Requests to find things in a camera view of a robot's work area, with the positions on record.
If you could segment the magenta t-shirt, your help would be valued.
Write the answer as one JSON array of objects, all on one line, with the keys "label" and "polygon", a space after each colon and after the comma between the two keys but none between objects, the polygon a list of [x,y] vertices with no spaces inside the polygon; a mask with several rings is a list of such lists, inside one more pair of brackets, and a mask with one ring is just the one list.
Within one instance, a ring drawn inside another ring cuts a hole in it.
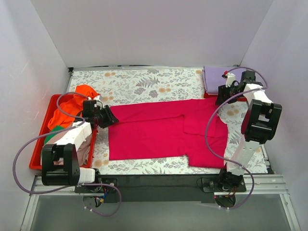
[{"label": "magenta t-shirt", "polygon": [[228,128],[214,98],[112,106],[110,160],[186,155],[191,167],[223,168]]}]

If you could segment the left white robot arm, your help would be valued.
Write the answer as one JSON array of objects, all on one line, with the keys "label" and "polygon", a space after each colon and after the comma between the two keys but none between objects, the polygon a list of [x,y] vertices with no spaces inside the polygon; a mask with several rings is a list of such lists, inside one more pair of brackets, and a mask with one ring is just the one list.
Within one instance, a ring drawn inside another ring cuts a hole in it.
[{"label": "left white robot arm", "polygon": [[85,100],[82,110],[72,117],[74,122],[64,130],[64,135],[42,148],[42,183],[45,186],[86,184],[95,193],[102,188],[102,180],[96,176],[95,169],[80,166],[77,151],[97,127],[107,128],[119,120],[99,100]]}]

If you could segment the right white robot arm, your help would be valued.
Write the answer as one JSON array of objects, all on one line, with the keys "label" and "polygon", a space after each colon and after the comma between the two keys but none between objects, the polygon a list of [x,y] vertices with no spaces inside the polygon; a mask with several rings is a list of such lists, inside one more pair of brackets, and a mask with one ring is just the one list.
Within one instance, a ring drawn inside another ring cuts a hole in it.
[{"label": "right white robot arm", "polygon": [[214,179],[201,180],[201,189],[206,193],[243,192],[244,174],[248,172],[246,165],[256,150],[272,140],[276,133],[282,106],[267,97],[265,90],[268,83],[265,79],[257,81],[256,76],[259,75],[258,71],[248,67],[243,68],[240,81],[236,80],[231,70],[222,74],[226,83],[218,88],[218,108],[234,103],[243,96],[247,100],[248,110],[241,125],[241,141],[232,158],[222,158],[226,164]]}]

